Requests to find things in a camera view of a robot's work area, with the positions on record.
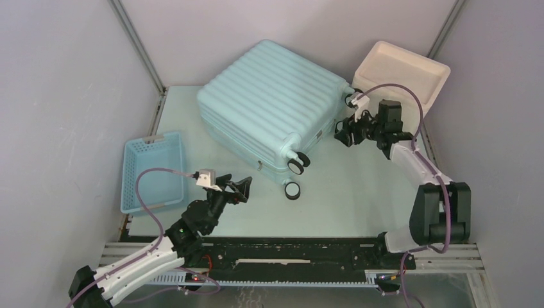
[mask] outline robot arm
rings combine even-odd
[[[227,203],[248,201],[252,179],[233,183],[231,175],[216,178],[215,171],[209,169],[200,170],[194,177],[197,185],[206,190],[207,199],[191,202],[182,218],[163,236],[138,252],[96,271],[89,266],[78,270],[69,290],[70,298],[88,289],[74,302],[74,308],[113,307],[154,277],[200,259],[201,237],[212,233]]]
[[[441,204],[448,198],[451,213],[451,243],[461,243],[470,234],[470,188],[465,183],[453,182],[432,162],[425,158],[413,135],[402,131],[402,109],[397,101],[383,100],[378,114],[368,111],[368,97],[355,93],[349,106],[356,108],[353,116],[337,123],[334,137],[350,147],[365,139],[377,142],[387,159],[404,172],[417,189],[409,225],[380,234],[383,253],[406,252],[446,239],[446,215],[440,212]],[[447,194],[442,190],[442,183]]]

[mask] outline light blue suitcase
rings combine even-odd
[[[353,89],[342,77],[263,40],[198,93],[209,134],[275,182],[290,199],[291,180],[329,133]]]

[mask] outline gray wall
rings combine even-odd
[[[262,39],[278,42],[351,81],[379,40],[426,55],[454,3],[123,1],[166,85],[204,85]]]
[[[427,122],[473,193],[472,241],[503,307],[541,307],[544,1],[470,1],[438,61],[452,73]]]
[[[158,96],[105,0],[1,1],[0,42],[0,306],[65,307]]]

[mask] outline table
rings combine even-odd
[[[325,136],[310,155],[311,167],[293,177],[302,194],[291,201],[281,185],[212,140],[200,119],[200,88],[168,89],[157,133],[181,132],[188,172],[210,168],[217,175],[232,173],[234,181],[253,177],[249,202],[227,205],[213,236],[375,237],[408,224],[416,189],[375,142],[347,148],[332,134]],[[205,199],[205,192],[190,181],[187,197]],[[184,210],[173,207],[157,217],[168,227]],[[158,235],[158,228],[150,217],[138,216],[132,218],[129,235]]]

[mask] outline blue plastic basket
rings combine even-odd
[[[124,146],[121,212],[145,214],[136,197],[136,178],[142,171],[155,167],[185,171],[184,156],[182,137],[176,132],[128,141]],[[170,172],[153,171],[142,177],[139,191],[146,206],[155,212],[169,205],[183,205],[187,181]]]

